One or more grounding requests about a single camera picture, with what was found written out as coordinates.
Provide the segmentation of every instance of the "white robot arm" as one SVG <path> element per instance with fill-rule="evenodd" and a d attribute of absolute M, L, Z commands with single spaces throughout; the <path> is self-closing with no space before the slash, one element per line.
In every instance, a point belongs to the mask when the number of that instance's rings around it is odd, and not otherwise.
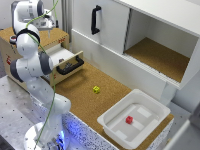
<path fill-rule="evenodd" d="M 50 57 L 44 53 L 38 53 L 38 43 L 29 35 L 31 34 L 40 42 L 39 30 L 51 30 L 55 27 L 55 21 L 51 13 L 44 17 L 34 20 L 27 28 L 27 22 L 43 15 L 46 11 L 41 0 L 29 0 L 14 2 L 11 5 L 12 26 L 16 35 L 16 46 L 21 59 L 13 61 L 10 65 L 10 71 L 13 77 L 20 82 L 25 82 L 31 97 L 40 101 L 43 106 L 50 108 L 54 97 L 54 91 L 40 76 L 50 74 L 53 69 L 53 63 Z M 71 102 L 58 94 L 55 94 L 54 105 L 47 124 L 44 127 L 36 150 L 65 150 L 67 145 L 61 137 L 62 114 L 69 112 Z M 36 137 L 26 145 L 25 149 L 35 149 L 35 141 L 38 140 L 41 131 L 37 132 Z"/>

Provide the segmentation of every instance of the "plastic container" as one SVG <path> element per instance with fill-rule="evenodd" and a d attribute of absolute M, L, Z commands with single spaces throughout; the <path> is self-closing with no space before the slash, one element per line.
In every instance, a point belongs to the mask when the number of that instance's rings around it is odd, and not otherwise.
<path fill-rule="evenodd" d="M 97 120 L 119 145 L 136 149 L 169 113 L 169 108 L 136 89 Z M 133 117 L 131 124 L 126 123 L 128 116 Z"/>

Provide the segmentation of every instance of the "red cube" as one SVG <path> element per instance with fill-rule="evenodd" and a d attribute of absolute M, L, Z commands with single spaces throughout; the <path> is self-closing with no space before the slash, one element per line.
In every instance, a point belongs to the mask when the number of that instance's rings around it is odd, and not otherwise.
<path fill-rule="evenodd" d="M 133 122 L 133 117 L 128 116 L 128 117 L 126 118 L 126 123 L 131 124 L 132 122 Z"/>

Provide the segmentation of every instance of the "black drawer handle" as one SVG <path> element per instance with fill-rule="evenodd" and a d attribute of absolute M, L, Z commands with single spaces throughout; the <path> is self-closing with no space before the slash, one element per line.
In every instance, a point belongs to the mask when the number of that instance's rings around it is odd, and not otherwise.
<path fill-rule="evenodd" d="M 92 35 L 100 32 L 99 29 L 96 28 L 96 13 L 97 11 L 101 10 L 101 7 L 100 6 L 96 6 L 96 8 L 94 8 L 92 10 L 92 26 L 91 26 L 91 30 L 92 30 Z"/>
<path fill-rule="evenodd" d="M 60 67 L 57 66 L 56 69 L 58 73 L 60 73 L 61 75 L 66 75 L 84 64 L 84 61 L 81 58 L 79 58 L 79 56 L 76 56 L 76 61 L 78 62 L 77 64 L 65 69 L 60 69 Z"/>

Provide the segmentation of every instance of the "yellow toy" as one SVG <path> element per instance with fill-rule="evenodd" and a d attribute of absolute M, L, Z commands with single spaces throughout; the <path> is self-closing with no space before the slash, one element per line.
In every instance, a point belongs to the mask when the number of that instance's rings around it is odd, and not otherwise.
<path fill-rule="evenodd" d="M 98 94 L 100 92 L 100 88 L 98 86 L 95 86 L 93 88 L 94 93 Z"/>

